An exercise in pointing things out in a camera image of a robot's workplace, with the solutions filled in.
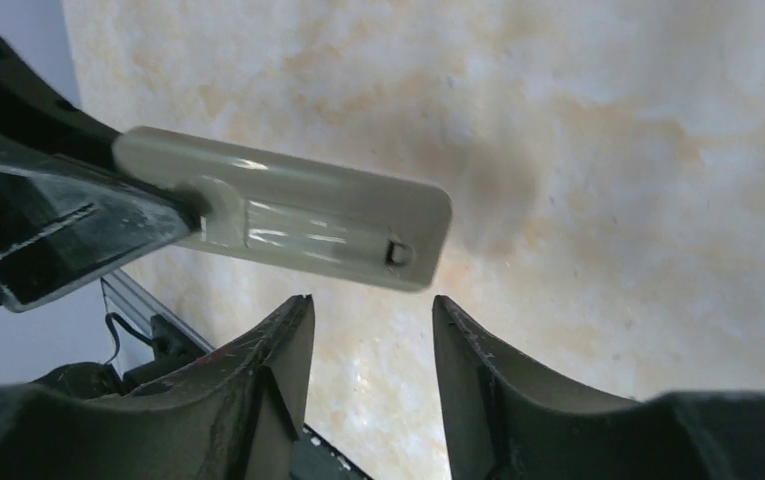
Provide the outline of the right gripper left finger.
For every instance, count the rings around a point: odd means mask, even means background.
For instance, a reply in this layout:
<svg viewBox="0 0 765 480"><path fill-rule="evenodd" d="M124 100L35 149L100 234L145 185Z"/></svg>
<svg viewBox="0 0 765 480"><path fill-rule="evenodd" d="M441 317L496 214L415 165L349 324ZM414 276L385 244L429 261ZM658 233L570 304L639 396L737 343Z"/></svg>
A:
<svg viewBox="0 0 765 480"><path fill-rule="evenodd" d="M123 396L0 386L0 479L286 479L315 312L293 296L224 346Z"/></svg>

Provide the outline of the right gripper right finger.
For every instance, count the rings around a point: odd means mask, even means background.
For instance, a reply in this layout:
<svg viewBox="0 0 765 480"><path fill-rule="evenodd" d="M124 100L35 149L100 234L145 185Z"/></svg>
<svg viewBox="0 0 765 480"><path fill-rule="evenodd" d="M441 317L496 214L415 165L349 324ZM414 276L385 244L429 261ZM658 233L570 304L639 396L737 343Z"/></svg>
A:
<svg viewBox="0 0 765 480"><path fill-rule="evenodd" d="M765 391L631 400L539 363L446 296L432 318L456 479L765 479Z"/></svg>

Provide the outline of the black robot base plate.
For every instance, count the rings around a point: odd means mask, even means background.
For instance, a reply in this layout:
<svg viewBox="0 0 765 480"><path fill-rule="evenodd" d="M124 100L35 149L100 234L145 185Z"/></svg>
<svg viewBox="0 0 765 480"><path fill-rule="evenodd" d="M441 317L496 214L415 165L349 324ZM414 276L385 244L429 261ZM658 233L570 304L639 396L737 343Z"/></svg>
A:
<svg viewBox="0 0 765 480"><path fill-rule="evenodd" d="M371 480L357 464L305 424L294 444L289 471L292 480Z"/></svg>

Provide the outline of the grey remote battery cover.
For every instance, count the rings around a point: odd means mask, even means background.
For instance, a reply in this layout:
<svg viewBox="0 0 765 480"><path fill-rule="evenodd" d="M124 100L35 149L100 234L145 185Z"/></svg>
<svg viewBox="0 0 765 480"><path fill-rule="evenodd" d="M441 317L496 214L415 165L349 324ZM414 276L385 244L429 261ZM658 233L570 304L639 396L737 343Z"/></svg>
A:
<svg viewBox="0 0 765 480"><path fill-rule="evenodd" d="M151 127L116 167L199 214L186 248L405 292L428 288L452 222L440 187Z"/></svg>

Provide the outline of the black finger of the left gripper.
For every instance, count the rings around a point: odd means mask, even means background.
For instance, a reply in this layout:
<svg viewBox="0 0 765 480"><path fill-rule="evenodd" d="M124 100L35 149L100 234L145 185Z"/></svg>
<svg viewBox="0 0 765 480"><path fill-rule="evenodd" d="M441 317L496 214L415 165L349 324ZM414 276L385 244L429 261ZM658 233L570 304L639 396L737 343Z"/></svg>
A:
<svg viewBox="0 0 765 480"><path fill-rule="evenodd" d="M0 37L0 308L43 306L198 229L191 205L115 166L118 138Z"/></svg>

